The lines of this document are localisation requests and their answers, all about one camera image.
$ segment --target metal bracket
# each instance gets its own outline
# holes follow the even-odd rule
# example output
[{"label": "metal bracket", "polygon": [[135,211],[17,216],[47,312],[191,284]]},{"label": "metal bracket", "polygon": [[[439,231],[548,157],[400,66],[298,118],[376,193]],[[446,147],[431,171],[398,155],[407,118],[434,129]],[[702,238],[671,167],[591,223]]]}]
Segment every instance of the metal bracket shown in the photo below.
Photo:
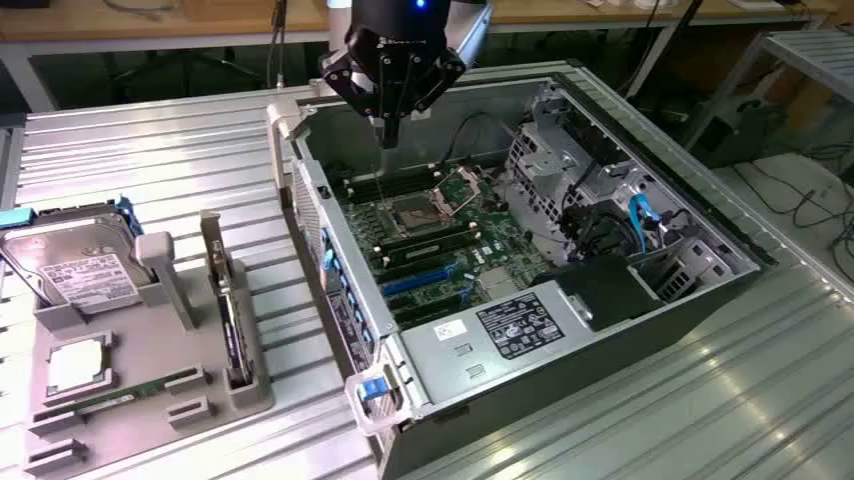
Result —
[{"label": "metal bracket", "polygon": [[246,386],[254,381],[254,365],[247,355],[246,337],[240,327],[236,298],[234,294],[234,268],[226,252],[226,244],[219,228],[219,214],[202,210],[202,238],[207,250],[211,288],[216,296],[223,321],[226,352],[228,355],[227,375],[231,385]]},{"label": "metal bracket", "polygon": [[272,157],[272,175],[276,188],[282,190],[287,186],[284,173],[284,158],[282,155],[282,140],[294,142],[306,128],[304,114],[294,99],[271,103],[267,106],[267,140],[270,142],[270,154]]}]

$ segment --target label sticker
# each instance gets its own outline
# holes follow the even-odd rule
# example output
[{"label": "label sticker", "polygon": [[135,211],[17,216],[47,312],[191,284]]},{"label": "label sticker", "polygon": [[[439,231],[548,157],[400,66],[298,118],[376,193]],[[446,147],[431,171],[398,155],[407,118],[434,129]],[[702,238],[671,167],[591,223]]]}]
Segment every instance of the label sticker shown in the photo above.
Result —
[{"label": "label sticker", "polygon": [[563,332],[532,292],[480,310],[478,318],[507,360],[563,338]]},{"label": "label sticker", "polygon": [[77,307],[136,295],[136,286],[115,253],[47,265],[39,272],[65,301]]},{"label": "label sticker", "polygon": [[432,330],[436,332],[436,338],[439,338],[440,342],[444,342],[448,338],[454,338],[468,331],[466,329],[466,323],[459,318],[450,322],[444,322],[442,325],[436,325],[432,327]]}]

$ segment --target metal workbench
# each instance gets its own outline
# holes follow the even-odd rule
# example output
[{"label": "metal workbench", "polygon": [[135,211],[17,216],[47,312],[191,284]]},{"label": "metal workbench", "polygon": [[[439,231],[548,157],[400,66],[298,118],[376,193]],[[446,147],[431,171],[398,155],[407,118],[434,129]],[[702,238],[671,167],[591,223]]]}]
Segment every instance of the metal workbench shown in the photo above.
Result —
[{"label": "metal workbench", "polygon": [[[779,261],[671,348],[408,478],[849,478],[854,476],[854,298],[834,272],[583,70],[569,77]],[[129,196],[148,231],[202,262],[196,211],[222,214],[250,266],[276,406],[83,478],[375,478],[275,204],[263,130],[268,92],[29,118],[16,203]],[[20,443],[31,294],[4,277],[0,448]],[[17,458],[0,455],[0,477]]]},{"label": "metal workbench", "polygon": [[769,53],[854,103],[854,35],[839,30],[761,34],[750,43],[702,113],[691,121],[683,145],[691,148],[761,55]]}]

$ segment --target cable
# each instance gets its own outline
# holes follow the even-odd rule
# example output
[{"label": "cable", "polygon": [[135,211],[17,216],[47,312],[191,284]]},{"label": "cable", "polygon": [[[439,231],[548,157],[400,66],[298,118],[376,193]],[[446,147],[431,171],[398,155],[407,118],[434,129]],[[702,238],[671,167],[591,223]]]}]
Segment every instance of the cable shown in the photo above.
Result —
[{"label": "cable", "polygon": [[[653,24],[653,18],[655,18],[655,12],[658,11],[658,5],[661,4],[661,0],[655,0],[655,5],[653,6],[653,11],[650,12],[650,16],[646,19],[646,25],[643,26],[643,30],[649,31],[650,30],[650,25]],[[653,45],[655,44],[655,36],[651,35],[650,36],[650,40],[647,42],[646,45],[646,50],[643,52],[643,56],[641,57],[641,62],[638,63],[638,68],[635,68],[634,73],[631,74],[631,76],[629,77],[629,80],[626,80],[626,83],[623,83],[621,85],[621,87],[617,89],[618,92],[622,92],[626,88],[629,88],[631,86],[631,82],[635,81],[635,78],[638,77],[638,74],[641,73],[641,69],[643,68],[643,64],[646,63],[646,59],[650,56],[650,52],[653,51]]]},{"label": "cable", "polygon": [[270,48],[267,49],[267,88],[272,88],[272,79],[270,78],[271,73],[271,65],[272,65],[272,51],[274,45],[276,44],[276,36],[279,35],[279,30],[274,29],[272,38],[270,39]]},{"label": "cable", "polygon": [[[769,177],[771,180],[777,181],[778,183],[786,185],[795,193],[798,193],[801,196],[806,196],[806,193],[803,193],[798,187],[795,187],[790,182],[787,182],[786,180],[783,180],[782,178],[771,175],[769,172],[766,172],[759,165],[757,165],[754,162],[747,162],[747,164],[757,169],[757,171],[765,175],[766,177]],[[831,212],[830,210],[827,210],[827,208],[821,205],[819,203],[814,202],[811,199],[807,200],[813,205],[815,205],[818,208],[821,208],[825,213],[830,214],[830,215],[838,215],[837,213]]]},{"label": "cable", "polygon": [[745,182],[745,185],[747,185],[747,188],[750,188],[750,190],[753,191],[753,193],[757,195],[757,197],[759,198],[759,201],[765,204],[765,206],[767,207],[769,210],[771,210],[774,213],[777,213],[778,215],[787,215],[790,213],[793,213],[802,205],[802,202],[805,201],[803,199],[801,200],[801,202],[798,202],[798,205],[793,208],[790,208],[789,210],[781,210],[778,208],[774,208],[771,206],[771,204],[769,203],[769,201],[765,199],[765,197],[762,196],[762,194],[759,193],[759,191],[757,190],[757,188],[753,186],[753,184],[747,181],[747,177],[745,177],[745,175],[742,174],[742,172],[738,170],[738,168],[735,168],[735,165],[733,165],[730,167],[733,169],[733,171],[735,172],[735,175],[739,176],[739,178],[742,179],[742,182]]},{"label": "cable", "polygon": [[442,160],[439,161],[440,166],[444,166],[446,162],[451,159],[459,134],[466,128],[466,125],[468,124],[468,122],[476,117],[490,117],[499,124],[499,126],[502,127],[507,135],[510,135],[511,138],[515,138],[512,130],[510,129],[510,127],[507,127],[507,125],[504,124],[504,121],[494,113],[484,112],[484,111],[472,112],[466,116],[459,126],[456,127],[456,131],[454,132],[454,137],[451,138],[451,144],[448,145],[448,149],[446,150],[444,155],[442,155]]},{"label": "cable", "polygon": [[570,195],[575,194],[578,187],[582,186],[582,183],[585,183],[585,181],[587,180],[587,177],[590,177],[590,174],[597,169],[597,165],[598,165],[597,161],[590,160],[590,163],[587,164],[587,168],[585,169],[582,176],[578,177],[578,180],[575,180],[575,183],[570,185],[570,188],[566,189],[566,193],[563,194],[563,199],[561,200],[561,210],[566,208],[566,201],[570,199]]},{"label": "cable", "polygon": [[107,5],[111,9],[116,10],[121,13],[132,13],[142,17],[146,17],[148,20],[154,22],[159,22],[162,20],[160,16],[156,15],[158,12],[168,12],[175,10],[175,5],[172,3],[158,5],[154,7],[128,7],[127,5],[120,4],[116,0],[101,0],[104,5]]},{"label": "cable", "polygon": [[[842,189],[845,190],[845,194],[849,197],[849,201],[847,201],[847,205],[845,207],[845,210],[841,213],[833,213],[827,208],[825,208],[821,204],[818,204],[815,201],[813,201],[811,197],[815,194],[814,190],[809,191],[807,193],[803,193],[791,183],[789,183],[787,181],[785,181],[781,178],[775,177],[774,175],[769,174],[765,170],[762,170],[758,167],[758,165],[754,165],[753,163],[751,163],[751,165],[754,166],[757,171],[759,171],[759,173],[766,175],[769,178],[771,178],[773,180],[775,180],[781,184],[786,185],[789,188],[791,188],[801,195],[801,200],[798,201],[798,205],[794,208],[791,208],[789,210],[775,209],[774,207],[771,207],[771,205],[769,204],[766,199],[762,197],[762,195],[759,194],[759,192],[757,191],[754,186],[747,181],[745,175],[738,171],[735,166],[733,165],[730,167],[733,169],[733,171],[737,173],[737,175],[741,177],[742,181],[745,182],[745,184],[747,185],[750,190],[753,190],[754,194],[757,195],[757,197],[759,198],[759,200],[762,201],[765,206],[774,213],[778,213],[781,215],[786,215],[789,213],[793,214],[791,215],[791,223],[795,226],[795,228],[810,228],[810,227],[821,225],[821,224],[823,224],[823,223],[826,223],[826,222],[829,222],[831,220],[842,219],[842,232],[833,239],[833,241],[830,242],[830,246],[827,248],[830,250],[830,254],[831,254],[831,257],[833,257],[833,262],[834,262],[834,265],[837,267],[837,270],[847,278],[849,282],[851,282],[851,284],[854,284],[854,277],[842,268],[842,263],[839,262],[839,256],[838,256],[838,253],[837,253],[837,247],[839,245],[843,245],[845,246],[845,251],[849,254],[849,257],[851,257],[851,259],[854,259],[854,252],[851,251],[851,245],[850,245],[850,242],[854,240],[854,218],[850,221],[846,218],[849,215],[854,215],[854,211],[851,210],[851,206],[854,206],[854,195],[851,195],[851,192],[847,189],[847,185],[839,179],[839,182],[842,183]],[[798,223],[798,218],[797,218],[798,217],[798,211],[801,210],[803,205],[806,205],[807,203],[813,203],[818,208],[821,208],[830,215],[827,217],[825,217],[823,219],[817,220],[817,221],[814,221],[811,223],[801,224],[801,223]]]},{"label": "cable", "polygon": [[272,26],[272,38],[270,40],[270,49],[267,50],[267,88],[274,87],[271,79],[272,54],[274,50],[279,50],[279,73],[276,75],[276,87],[284,83],[284,26],[287,22],[287,0],[274,0],[272,18],[270,24]]},{"label": "cable", "polygon": [[534,230],[530,230],[530,229],[526,231],[531,232],[531,235],[544,238],[546,240],[551,240],[552,242],[559,243],[561,245],[566,243],[566,240],[558,240],[556,238],[550,237],[544,233],[535,232]]},{"label": "cable", "polygon": [[[379,154],[380,156],[387,155],[388,150],[386,150],[384,148],[380,148],[379,150]],[[383,195],[383,185],[380,184],[379,181],[379,165],[376,163],[376,157],[374,157],[374,183],[376,184],[376,193],[379,193],[379,201],[383,204],[383,207],[386,206],[386,195]]]}]

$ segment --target wooden table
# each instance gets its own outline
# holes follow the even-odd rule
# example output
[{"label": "wooden table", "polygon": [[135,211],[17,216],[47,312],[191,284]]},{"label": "wooden table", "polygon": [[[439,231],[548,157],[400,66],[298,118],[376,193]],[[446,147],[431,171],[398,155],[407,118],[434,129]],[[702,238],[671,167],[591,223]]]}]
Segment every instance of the wooden table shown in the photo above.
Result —
[{"label": "wooden table", "polygon": [[[706,0],[693,25],[770,23],[799,21],[817,26],[835,11],[827,0],[807,0],[811,16],[798,18],[789,10],[746,11],[727,0]],[[569,31],[638,28],[650,12],[637,7],[606,3],[593,8],[581,0],[492,0],[491,32]],[[670,41],[683,8],[663,9],[654,26],[665,27],[633,91],[646,80],[661,52]],[[32,111],[55,110],[29,59],[37,55],[68,53],[168,50],[270,42],[270,18],[230,21],[190,21],[179,10],[160,14],[160,21],[116,12],[101,0],[53,0],[41,10],[0,9],[0,60],[21,90]],[[290,0],[286,42],[327,40],[324,0]]]}]

